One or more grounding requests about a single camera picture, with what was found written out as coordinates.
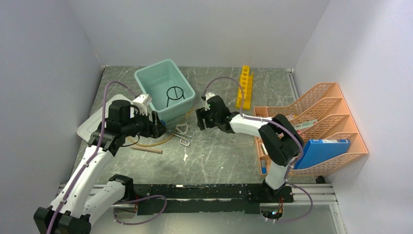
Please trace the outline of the black wire ring stand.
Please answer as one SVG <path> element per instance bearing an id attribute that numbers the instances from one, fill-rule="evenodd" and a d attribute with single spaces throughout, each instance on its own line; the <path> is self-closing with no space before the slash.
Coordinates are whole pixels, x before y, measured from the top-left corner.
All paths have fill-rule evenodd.
<path id="1" fill-rule="evenodd" d="M 166 91 L 167 95 L 167 104 L 166 107 L 169 107 L 169 103 L 171 101 L 178 101 L 181 99 L 185 99 L 184 90 L 179 86 L 171 86 Z"/>

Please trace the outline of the yellow test tube rack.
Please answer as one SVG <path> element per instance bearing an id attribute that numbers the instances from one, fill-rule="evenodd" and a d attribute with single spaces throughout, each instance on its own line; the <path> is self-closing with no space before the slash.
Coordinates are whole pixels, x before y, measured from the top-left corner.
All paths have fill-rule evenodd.
<path id="1" fill-rule="evenodd" d="M 241 108 L 243 110 L 250 110 L 251 108 L 251 98 L 252 98 L 252 87 L 253 87 L 254 73 L 250 71 L 250 67 L 244 65 L 240 74 L 239 83 L 241 88 L 238 88 L 236 108 Z"/>

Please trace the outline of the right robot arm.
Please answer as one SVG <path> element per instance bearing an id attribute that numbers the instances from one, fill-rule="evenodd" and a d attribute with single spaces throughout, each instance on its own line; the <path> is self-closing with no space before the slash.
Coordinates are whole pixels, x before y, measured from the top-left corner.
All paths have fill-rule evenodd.
<path id="1" fill-rule="evenodd" d="M 217 127 L 229 134 L 247 134 L 262 140 L 271 160 L 263 196 L 269 202 L 282 194 L 291 165 L 303 154 L 303 140 L 286 116 L 253 117 L 231 112 L 223 99 L 213 93 L 203 96 L 204 107 L 196 110 L 200 130 Z"/>

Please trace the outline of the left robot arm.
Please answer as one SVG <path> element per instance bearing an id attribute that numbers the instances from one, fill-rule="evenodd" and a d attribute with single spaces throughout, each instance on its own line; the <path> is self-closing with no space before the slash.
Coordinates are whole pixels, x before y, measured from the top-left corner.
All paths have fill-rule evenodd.
<path id="1" fill-rule="evenodd" d="M 166 127 L 156 111 L 148 114 L 137 99 L 104 103 L 101 116 L 68 183 L 47 208 L 36 210 L 34 221 L 41 234 L 88 234 L 111 205 L 135 202 L 133 179 L 124 175 L 113 175 L 102 191 L 92 198 L 89 194 L 109 161 L 126 147 L 127 137 L 159 138 L 166 133 Z"/>

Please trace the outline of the wooden dowel rod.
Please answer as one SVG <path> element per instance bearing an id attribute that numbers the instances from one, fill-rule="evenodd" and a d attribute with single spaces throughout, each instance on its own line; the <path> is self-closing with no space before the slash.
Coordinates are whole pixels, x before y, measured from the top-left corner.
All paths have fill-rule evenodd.
<path id="1" fill-rule="evenodd" d="M 131 146 L 131 149 L 137 150 L 137 151 L 155 153 L 155 154 L 162 154 L 163 153 L 163 151 L 160 150 L 160 149 L 155 149 L 155 148 L 150 148 L 150 147 L 141 147 L 141 146 L 137 146 L 137 145 Z"/>

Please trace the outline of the mint green plastic bin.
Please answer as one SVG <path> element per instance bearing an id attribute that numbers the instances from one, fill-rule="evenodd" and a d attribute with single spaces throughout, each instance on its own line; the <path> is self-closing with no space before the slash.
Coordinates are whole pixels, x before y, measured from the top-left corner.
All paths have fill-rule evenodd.
<path id="1" fill-rule="evenodd" d="M 171 121 L 187 112 L 193 106 L 195 91 L 184 77 L 174 61 L 165 59 L 153 65 L 135 71 L 134 78 L 141 91 L 152 98 L 150 108 L 157 111 L 160 120 Z M 167 104 L 166 91 L 171 86 L 179 86 L 184 90 L 185 99 L 171 101 Z"/>

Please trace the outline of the amber rubber tubing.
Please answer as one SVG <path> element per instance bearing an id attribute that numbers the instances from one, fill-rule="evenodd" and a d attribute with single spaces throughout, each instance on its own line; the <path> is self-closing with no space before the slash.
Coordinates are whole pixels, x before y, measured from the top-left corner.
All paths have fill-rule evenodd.
<path id="1" fill-rule="evenodd" d="M 191 113 L 194 111 L 194 107 L 192 107 L 190 109 L 189 112 L 184 114 L 184 117 L 181 119 L 181 121 L 179 122 L 179 124 L 184 124 L 187 123 L 188 121 L 188 117 L 191 115 Z M 159 146 L 162 145 L 168 141 L 170 141 L 173 138 L 173 135 L 171 134 L 166 134 L 163 135 L 160 139 L 157 139 L 155 143 L 152 144 L 142 144 L 139 143 L 138 141 L 135 141 L 132 137 L 127 137 L 127 140 L 132 144 L 132 145 L 136 145 L 139 147 L 144 147 L 144 148 L 149 148 L 149 147 L 155 147 L 155 146 Z"/>

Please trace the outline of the clear acrylic tube rack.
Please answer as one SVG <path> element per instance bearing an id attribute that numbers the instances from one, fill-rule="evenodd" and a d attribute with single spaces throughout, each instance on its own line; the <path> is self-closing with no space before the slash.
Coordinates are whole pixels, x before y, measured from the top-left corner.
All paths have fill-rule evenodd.
<path id="1" fill-rule="evenodd" d="M 254 138 L 253 137 L 247 137 L 245 139 L 242 139 L 237 146 L 238 147 L 252 147 L 255 144 Z"/>

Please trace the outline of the white plastic bin lid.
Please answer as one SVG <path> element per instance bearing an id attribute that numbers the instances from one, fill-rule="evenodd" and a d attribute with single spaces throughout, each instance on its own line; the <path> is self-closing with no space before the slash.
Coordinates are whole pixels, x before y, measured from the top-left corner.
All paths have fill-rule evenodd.
<path id="1" fill-rule="evenodd" d="M 132 101 L 124 95 L 114 95 L 111 99 L 106 101 L 105 104 L 105 117 L 108 117 L 109 106 L 116 100 L 126 100 L 129 103 Z M 102 107 L 94 112 L 85 122 L 83 122 L 77 129 L 77 135 L 84 141 L 89 141 L 91 135 L 96 130 L 100 131 L 102 121 Z"/>

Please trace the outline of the blue binder folder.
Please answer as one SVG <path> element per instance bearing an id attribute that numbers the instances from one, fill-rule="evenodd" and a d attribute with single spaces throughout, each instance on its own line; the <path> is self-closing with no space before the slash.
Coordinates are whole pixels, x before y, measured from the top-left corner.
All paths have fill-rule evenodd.
<path id="1" fill-rule="evenodd" d="M 295 164 L 295 170 L 310 168 L 336 156 L 344 154 L 350 147 L 348 139 L 310 139 L 307 141 L 304 155 Z"/>

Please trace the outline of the orange mesh file organizer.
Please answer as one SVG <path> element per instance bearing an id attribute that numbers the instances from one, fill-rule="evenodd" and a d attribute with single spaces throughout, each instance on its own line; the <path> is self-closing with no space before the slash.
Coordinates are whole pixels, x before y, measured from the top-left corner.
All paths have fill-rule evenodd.
<path id="1" fill-rule="evenodd" d="M 292 124 L 317 120 L 313 126 L 300 134 L 304 142 L 310 139 L 348 139 L 350 141 L 351 144 L 346 153 L 308 169 L 292 169 L 289 172 L 290 176 L 327 176 L 368 153 L 336 82 L 318 83 L 288 106 L 256 106 L 254 114 L 257 117 L 274 117 L 277 114 L 293 115 Z"/>

